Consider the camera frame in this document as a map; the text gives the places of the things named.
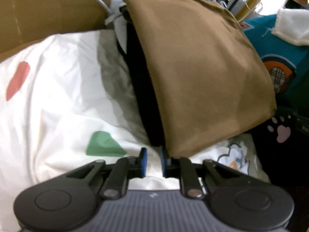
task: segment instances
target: white towel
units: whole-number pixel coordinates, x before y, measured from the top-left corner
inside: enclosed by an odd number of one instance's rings
[[[296,46],[309,46],[309,10],[279,9],[272,34]]]

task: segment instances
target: black fabric with paw print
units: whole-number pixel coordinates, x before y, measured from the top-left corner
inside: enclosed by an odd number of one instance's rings
[[[288,118],[275,116],[251,130],[263,170],[271,182],[285,188],[295,201],[291,232],[309,227],[309,137]]]

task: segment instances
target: pink paw print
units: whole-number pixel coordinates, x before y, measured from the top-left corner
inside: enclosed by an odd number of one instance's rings
[[[277,127],[277,133],[278,133],[277,142],[278,143],[285,142],[291,135],[291,128],[285,127],[284,125],[279,123],[279,122],[281,123],[284,122],[284,117],[280,117],[279,121],[275,117],[273,117],[272,122],[276,125],[279,124],[279,126]],[[271,125],[268,125],[267,129],[272,133],[275,131],[275,129]]]

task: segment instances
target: teal fabric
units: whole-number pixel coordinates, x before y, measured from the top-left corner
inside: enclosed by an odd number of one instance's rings
[[[289,82],[287,90],[277,95],[277,101],[281,101],[293,93],[309,70],[309,63],[302,62],[309,53],[309,47],[295,46],[274,36],[271,30],[275,26],[276,17],[276,15],[269,15],[254,18],[245,21],[242,28],[264,62],[279,61],[293,71],[293,79]]]

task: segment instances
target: ribbed gray surface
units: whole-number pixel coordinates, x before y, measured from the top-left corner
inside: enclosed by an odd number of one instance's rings
[[[76,232],[239,232],[218,221],[202,201],[184,198],[179,190],[130,190],[106,201],[98,214]]]

